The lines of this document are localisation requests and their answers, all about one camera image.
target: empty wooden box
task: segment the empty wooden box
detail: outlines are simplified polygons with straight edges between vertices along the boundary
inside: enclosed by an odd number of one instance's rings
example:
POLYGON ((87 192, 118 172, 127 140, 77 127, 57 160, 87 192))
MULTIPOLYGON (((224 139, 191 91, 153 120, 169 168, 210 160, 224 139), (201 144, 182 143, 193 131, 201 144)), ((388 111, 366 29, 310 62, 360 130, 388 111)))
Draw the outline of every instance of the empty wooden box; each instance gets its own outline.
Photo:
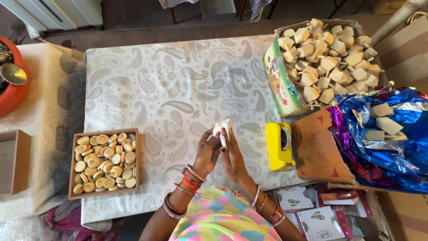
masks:
POLYGON ((28 188, 31 137, 21 130, 0 132, 0 197, 28 188))
POLYGON ((117 194, 117 193, 133 192, 133 191, 136 192, 138 190, 138 188, 140 187, 140 167, 141 167, 140 165, 141 164, 140 164, 140 147, 139 147, 139 145, 140 145, 140 135, 138 133, 137 128, 121 129, 121 130, 107 130, 107 131, 98 131, 98 132, 91 132, 91 133, 75 134, 74 138, 73 138, 73 153, 71 156, 70 185, 69 185, 69 189, 68 189, 68 199, 71 200, 71 199, 88 198, 88 197, 103 196, 103 195, 110 195, 110 194, 117 194), (135 141, 136 141, 136 143, 135 143, 135 155, 136 155, 135 168, 137 170, 137 173, 135 176, 135 179, 136 179, 135 186, 132 188, 127 188, 127 187, 119 188, 119 189, 112 190, 112 191, 109 191, 107 189, 107 190, 104 190, 101 192, 90 192, 90 193, 83 192, 83 193, 78 194, 78 195, 74 194, 73 189, 77 185, 76 176, 80 175, 79 172, 76 172, 74 170, 74 166, 77 162, 75 148, 79 145, 79 144, 77 144, 77 140, 79 138, 85 137, 85 136, 92 137, 92 136, 99 136, 99 135, 104 134, 104 135, 110 137, 114 134, 119 135, 121 133, 125 133, 127 135, 129 135, 129 134, 135 135, 135 141))

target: woman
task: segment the woman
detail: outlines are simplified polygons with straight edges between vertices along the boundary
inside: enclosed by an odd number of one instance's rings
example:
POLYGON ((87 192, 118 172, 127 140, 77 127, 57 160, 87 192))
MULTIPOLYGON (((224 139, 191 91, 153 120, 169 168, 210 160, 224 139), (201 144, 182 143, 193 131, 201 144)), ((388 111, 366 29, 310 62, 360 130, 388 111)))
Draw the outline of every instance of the woman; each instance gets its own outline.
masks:
POLYGON ((183 170, 180 184, 175 184, 177 188, 165 197, 140 240, 305 241, 282 209, 248 175, 233 130, 230 129, 230 140, 224 128, 207 140, 210 133, 212 129, 202 136, 194 165, 183 170), (221 147, 220 139, 225 140, 226 147, 221 147), (211 187, 197 193, 219 154, 227 177, 239 184, 244 193, 227 187, 211 187))

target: woman's right hand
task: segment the woman's right hand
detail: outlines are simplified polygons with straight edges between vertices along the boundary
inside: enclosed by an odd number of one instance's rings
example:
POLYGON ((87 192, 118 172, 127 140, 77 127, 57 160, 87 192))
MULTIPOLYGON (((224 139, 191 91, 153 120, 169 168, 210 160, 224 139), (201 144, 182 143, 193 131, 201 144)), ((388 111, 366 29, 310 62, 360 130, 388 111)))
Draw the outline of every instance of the woman's right hand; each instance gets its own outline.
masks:
POLYGON ((220 148, 220 154, 223 158, 224 170, 229 180, 241 186, 248 183, 248 181, 252 181, 252 177, 245 168, 244 159, 242 158, 232 128, 229 131, 229 139, 224 128, 221 129, 220 138, 224 138, 226 143, 226 147, 220 148))

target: square wooden tray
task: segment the square wooden tray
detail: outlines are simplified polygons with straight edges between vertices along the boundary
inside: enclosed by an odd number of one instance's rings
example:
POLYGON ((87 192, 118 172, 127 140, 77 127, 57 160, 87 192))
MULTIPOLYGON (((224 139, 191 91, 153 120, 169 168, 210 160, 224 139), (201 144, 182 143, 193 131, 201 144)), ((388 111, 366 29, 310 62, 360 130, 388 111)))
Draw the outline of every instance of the square wooden tray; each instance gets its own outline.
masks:
POLYGON ((140 135, 138 133, 138 128, 121 129, 121 130, 106 130, 106 131, 97 131, 97 132, 90 132, 90 133, 79 133, 79 134, 74 135, 73 153, 71 156, 71 167, 70 167, 70 186, 68 188, 68 199, 69 200, 96 197, 96 196, 104 196, 104 195, 117 194, 117 193, 133 192, 133 191, 137 191, 139 187, 140 187, 140 135), (74 151, 74 149, 78 145, 76 141, 80 137, 84 137, 84 136, 91 137, 91 136, 99 136, 101 134, 104 134, 104 135, 107 135, 108 137, 110 137, 113 134, 119 135, 120 133, 126 133, 127 135, 129 135, 129 134, 135 135, 135 147, 136 147, 136 150, 135 150, 135 154, 136 154, 135 168, 137 169, 137 176, 135 177, 135 181, 136 181, 135 186, 132 188, 119 188, 119 189, 114 190, 114 191, 105 190, 105 191, 97 192, 97 193, 96 192, 91 192, 91 193, 83 192, 79 195, 75 195, 73 193, 73 189, 77 183, 74 181, 74 178, 76 177, 76 175, 80 174, 74 170, 74 165, 77 162, 76 161, 76 153, 74 151))
POLYGON ((4 197, 28 188, 31 136, 21 130, 0 132, 0 145, 4 145, 0 147, 0 197, 4 197))

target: white cloth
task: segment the white cloth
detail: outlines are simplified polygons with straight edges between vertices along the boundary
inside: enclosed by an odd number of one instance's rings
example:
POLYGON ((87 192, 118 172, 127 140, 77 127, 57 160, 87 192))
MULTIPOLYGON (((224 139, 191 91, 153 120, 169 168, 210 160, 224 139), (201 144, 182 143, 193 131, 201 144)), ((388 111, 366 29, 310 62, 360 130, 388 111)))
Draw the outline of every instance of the white cloth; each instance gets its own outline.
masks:
MULTIPOLYGON (((159 0, 163 9, 172 8, 175 5, 184 2, 196 3, 198 1, 199 0, 159 0)), ((251 10, 253 12, 251 15, 251 22, 259 21, 260 17, 262 16, 263 8, 271 2, 272 0, 250 0, 251 10)), ((240 14, 241 9, 237 9, 236 11, 238 14, 240 14)))
MULTIPOLYGON (((82 199, 82 225, 158 209, 192 164, 197 142, 229 118, 249 174, 263 190, 306 182, 271 172, 265 125, 281 121, 262 64, 274 35, 89 49, 85 132, 138 127, 138 192, 82 199)), ((203 188, 238 189, 222 160, 203 188)))
POLYGON ((32 82, 22 104, 0 118, 0 131, 31 136, 30 172, 28 189, 0 198, 0 223, 42 214, 68 199, 71 139, 83 131, 83 53, 47 43, 18 49, 32 82))

